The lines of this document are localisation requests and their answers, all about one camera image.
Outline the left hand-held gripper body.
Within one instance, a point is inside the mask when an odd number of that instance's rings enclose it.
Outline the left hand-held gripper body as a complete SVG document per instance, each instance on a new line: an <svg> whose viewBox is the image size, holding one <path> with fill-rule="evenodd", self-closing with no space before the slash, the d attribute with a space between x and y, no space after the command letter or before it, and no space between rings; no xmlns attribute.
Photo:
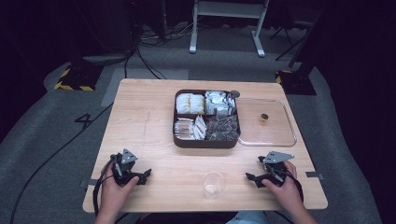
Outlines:
<svg viewBox="0 0 396 224"><path fill-rule="evenodd" d="M132 172L135 162L138 160L136 155L125 148L121 153L111 155L113 161L113 176L119 186L126 185L137 173Z"/></svg>

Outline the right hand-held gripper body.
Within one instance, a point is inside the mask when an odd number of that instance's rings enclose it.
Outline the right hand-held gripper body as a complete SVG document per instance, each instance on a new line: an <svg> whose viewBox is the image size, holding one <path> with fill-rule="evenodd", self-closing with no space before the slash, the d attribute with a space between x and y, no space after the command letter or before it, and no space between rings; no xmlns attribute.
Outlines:
<svg viewBox="0 0 396 224"><path fill-rule="evenodd" d="M276 186L281 187L288 173L284 162L293 158L294 156L292 154L277 151L270 151L266 156L260 156L259 161L262 163L265 171L263 179L268 179Z"/></svg>

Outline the person's left hand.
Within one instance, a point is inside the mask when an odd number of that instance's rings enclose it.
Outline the person's left hand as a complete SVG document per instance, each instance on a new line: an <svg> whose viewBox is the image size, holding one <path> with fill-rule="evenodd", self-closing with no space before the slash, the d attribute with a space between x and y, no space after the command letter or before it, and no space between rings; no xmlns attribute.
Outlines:
<svg viewBox="0 0 396 224"><path fill-rule="evenodd" d="M115 181L111 169L106 171L106 179L102 183L100 215L116 216L123 208L127 199L137 185L139 178L133 177L125 186L121 187Z"/></svg>

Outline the person's right hand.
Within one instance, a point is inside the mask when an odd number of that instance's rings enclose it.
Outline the person's right hand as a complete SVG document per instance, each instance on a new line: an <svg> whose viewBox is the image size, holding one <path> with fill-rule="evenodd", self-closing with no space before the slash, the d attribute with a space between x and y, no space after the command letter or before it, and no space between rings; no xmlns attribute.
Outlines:
<svg viewBox="0 0 396 224"><path fill-rule="evenodd" d="M299 190L293 180L287 176L281 187L276 186L270 180L262 181L276 197L279 204L291 215L300 215L304 210L304 203L300 197Z"/></svg>

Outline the clear lid with brown knob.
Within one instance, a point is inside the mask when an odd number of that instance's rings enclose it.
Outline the clear lid with brown knob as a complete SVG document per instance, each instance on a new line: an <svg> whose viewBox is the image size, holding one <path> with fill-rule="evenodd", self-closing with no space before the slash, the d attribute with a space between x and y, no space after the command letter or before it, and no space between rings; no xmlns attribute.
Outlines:
<svg viewBox="0 0 396 224"><path fill-rule="evenodd" d="M292 147L297 142L285 105L272 99L236 100L239 143L249 147Z"/></svg>

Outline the person's blue trousers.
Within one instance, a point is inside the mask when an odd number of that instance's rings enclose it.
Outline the person's blue trousers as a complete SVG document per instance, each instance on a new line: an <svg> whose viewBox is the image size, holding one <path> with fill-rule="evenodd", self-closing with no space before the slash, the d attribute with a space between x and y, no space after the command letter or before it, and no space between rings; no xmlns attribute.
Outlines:
<svg viewBox="0 0 396 224"><path fill-rule="evenodd" d="M226 224L268 224L268 219L261 211L240 211Z"/></svg>

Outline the clear plastic cup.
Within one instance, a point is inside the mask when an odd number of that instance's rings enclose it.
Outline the clear plastic cup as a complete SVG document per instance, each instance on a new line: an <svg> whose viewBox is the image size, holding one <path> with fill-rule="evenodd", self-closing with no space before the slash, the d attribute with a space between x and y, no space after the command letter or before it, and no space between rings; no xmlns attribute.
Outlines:
<svg viewBox="0 0 396 224"><path fill-rule="evenodd" d="M225 190L226 181L224 176L215 171L210 171L203 176L204 196L208 200L217 199Z"/></svg>

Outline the pile of dark packets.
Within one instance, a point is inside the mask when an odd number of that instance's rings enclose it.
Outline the pile of dark packets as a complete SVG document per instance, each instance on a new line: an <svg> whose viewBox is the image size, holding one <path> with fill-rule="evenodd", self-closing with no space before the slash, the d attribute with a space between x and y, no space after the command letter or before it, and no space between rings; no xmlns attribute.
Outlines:
<svg viewBox="0 0 396 224"><path fill-rule="evenodd" d="M211 141L235 141L239 138L236 115L211 117L206 123L206 139Z"/></svg>

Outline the brown compartment box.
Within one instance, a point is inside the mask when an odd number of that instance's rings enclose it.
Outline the brown compartment box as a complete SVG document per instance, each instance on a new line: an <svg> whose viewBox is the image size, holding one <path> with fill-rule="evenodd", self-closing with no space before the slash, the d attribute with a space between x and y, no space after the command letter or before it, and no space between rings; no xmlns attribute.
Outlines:
<svg viewBox="0 0 396 224"><path fill-rule="evenodd" d="M193 94L201 94L205 97L205 92L206 91L213 91L213 90L180 90L176 93L175 95L175 109L174 109L174 118L173 118L173 138L174 138L174 143L178 147L184 147L184 148L232 148L236 145L236 142L238 141L211 141L206 139L205 135L205 140L181 140L178 139L175 134L174 134L174 124L177 121L178 118L188 118L188 119L195 119L197 116L201 115L204 118L205 124L207 123L207 120L211 117L227 117L227 116L216 116L216 115L207 115L206 113L204 114L178 114L177 109L176 109L176 98L181 94L181 93L193 93ZM238 125L239 125L239 118L237 114L237 109L235 112Z"/></svg>

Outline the pile of white stick packets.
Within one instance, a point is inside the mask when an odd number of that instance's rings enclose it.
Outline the pile of white stick packets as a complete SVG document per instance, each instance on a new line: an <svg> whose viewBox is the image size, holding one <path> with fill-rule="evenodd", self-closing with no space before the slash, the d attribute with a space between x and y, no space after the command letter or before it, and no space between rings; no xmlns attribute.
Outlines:
<svg viewBox="0 0 396 224"><path fill-rule="evenodd" d="M204 118L201 115L195 119L178 118L174 124L174 134L181 140L205 140Z"/></svg>

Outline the pile of white yellow packets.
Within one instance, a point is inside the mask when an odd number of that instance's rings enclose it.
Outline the pile of white yellow packets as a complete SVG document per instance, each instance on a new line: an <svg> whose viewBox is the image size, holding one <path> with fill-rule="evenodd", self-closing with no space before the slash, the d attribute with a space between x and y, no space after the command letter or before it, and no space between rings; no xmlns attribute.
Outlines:
<svg viewBox="0 0 396 224"><path fill-rule="evenodd" d="M181 93L176 98L178 114L204 114L205 97L201 94Z"/></svg>

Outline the pile of silver packets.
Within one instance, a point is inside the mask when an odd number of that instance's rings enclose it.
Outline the pile of silver packets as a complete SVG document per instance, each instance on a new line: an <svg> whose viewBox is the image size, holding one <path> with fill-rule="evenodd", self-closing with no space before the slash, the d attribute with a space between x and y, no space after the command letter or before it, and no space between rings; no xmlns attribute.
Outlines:
<svg viewBox="0 0 396 224"><path fill-rule="evenodd" d="M231 116L236 112L235 99L239 91L206 91L205 113L207 115Z"/></svg>

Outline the black stand base yellow stripes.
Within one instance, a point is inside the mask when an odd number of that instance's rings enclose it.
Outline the black stand base yellow stripes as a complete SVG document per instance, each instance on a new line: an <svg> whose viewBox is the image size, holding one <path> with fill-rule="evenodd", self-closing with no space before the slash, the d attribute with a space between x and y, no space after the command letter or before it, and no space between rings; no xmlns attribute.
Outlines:
<svg viewBox="0 0 396 224"><path fill-rule="evenodd" d="M286 94L316 95L309 77L299 75L297 71L278 70L275 73L276 82L281 85Z"/></svg>
<svg viewBox="0 0 396 224"><path fill-rule="evenodd" d="M104 67L102 65L74 66L69 64L54 86L55 90L94 91Z"/></svg>

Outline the black tripod stand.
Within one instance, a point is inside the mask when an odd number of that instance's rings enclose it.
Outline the black tripod stand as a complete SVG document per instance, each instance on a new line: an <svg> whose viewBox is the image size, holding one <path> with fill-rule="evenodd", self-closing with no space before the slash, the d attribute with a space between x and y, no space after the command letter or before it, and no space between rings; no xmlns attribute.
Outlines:
<svg viewBox="0 0 396 224"><path fill-rule="evenodd" d="M290 38L289 31L293 29L299 29L299 30L305 30L307 33L308 31L312 28L313 22L311 21L290 21L286 27L279 27L271 36L270 40L274 39L280 32L284 32L286 35L286 38L288 39L288 42L290 46L284 50L279 56L276 57L276 61L279 61L283 56L285 56L287 53L289 53L292 49L294 49L296 46L298 46L300 43L303 42L304 37L302 36L298 41L292 42Z"/></svg>

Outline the white metal table frame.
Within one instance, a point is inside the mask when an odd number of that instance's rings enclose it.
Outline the white metal table frame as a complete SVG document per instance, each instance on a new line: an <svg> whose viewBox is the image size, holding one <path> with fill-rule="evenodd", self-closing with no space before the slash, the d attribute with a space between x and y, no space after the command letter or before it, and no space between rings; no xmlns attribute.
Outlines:
<svg viewBox="0 0 396 224"><path fill-rule="evenodd" d="M256 25L256 29L251 32L251 37L254 42L258 56L263 58L265 56L265 51L262 46L262 42L260 41L260 33L269 3L270 0L263 0L263 2L259 4L194 0L192 10L192 33L189 52L191 54L194 54L197 51L199 16L255 19L258 22Z"/></svg>

